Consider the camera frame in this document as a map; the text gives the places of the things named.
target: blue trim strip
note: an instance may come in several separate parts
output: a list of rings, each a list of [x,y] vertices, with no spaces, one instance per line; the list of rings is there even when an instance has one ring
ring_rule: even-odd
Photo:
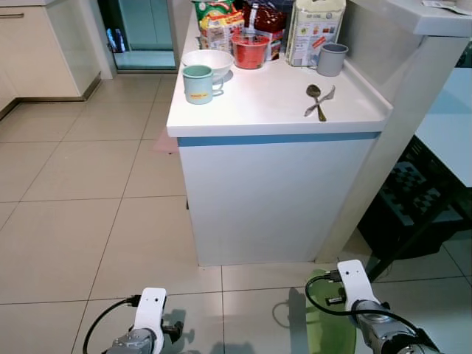
[[[378,132],[366,133],[326,133],[326,134],[288,134],[288,135],[250,135],[250,136],[193,136],[178,138],[178,146],[210,145],[256,145],[279,144],[287,142],[336,142],[340,140],[375,139]]]

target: red plastic cup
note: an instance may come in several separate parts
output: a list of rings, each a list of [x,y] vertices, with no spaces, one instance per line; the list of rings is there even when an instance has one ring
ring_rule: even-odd
[[[259,69],[266,61],[269,39],[263,35],[234,35],[235,63],[242,69]]]

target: light green mug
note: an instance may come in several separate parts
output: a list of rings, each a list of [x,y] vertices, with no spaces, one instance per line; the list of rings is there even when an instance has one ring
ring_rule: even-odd
[[[223,79],[216,90],[213,89],[213,70],[205,65],[187,66],[183,70],[185,98],[194,105],[204,105],[214,96],[223,94]]]

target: metal spoon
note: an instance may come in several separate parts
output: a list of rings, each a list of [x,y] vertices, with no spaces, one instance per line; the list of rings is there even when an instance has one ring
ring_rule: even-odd
[[[319,121],[320,122],[326,122],[326,117],[323,114],[322,108],[319,106],[319,101],[318,101],[318,97],[321,96],[321,94],[322,94],[322,90],[317,85],[309,85],[307,87],[307,95],[314,98],[316,104],[312,105],[310,108],[308,108],[305,111],[305,117],[308,116],[309,114],[311,114],[311,112],[313,112],[313,110],[316,107],[318,107],[318,119],[319,119]]]

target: doorway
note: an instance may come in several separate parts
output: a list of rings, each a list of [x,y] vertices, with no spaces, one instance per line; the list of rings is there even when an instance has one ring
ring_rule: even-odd
[[[98,0],[118,72],[176,70],[167,0]]]

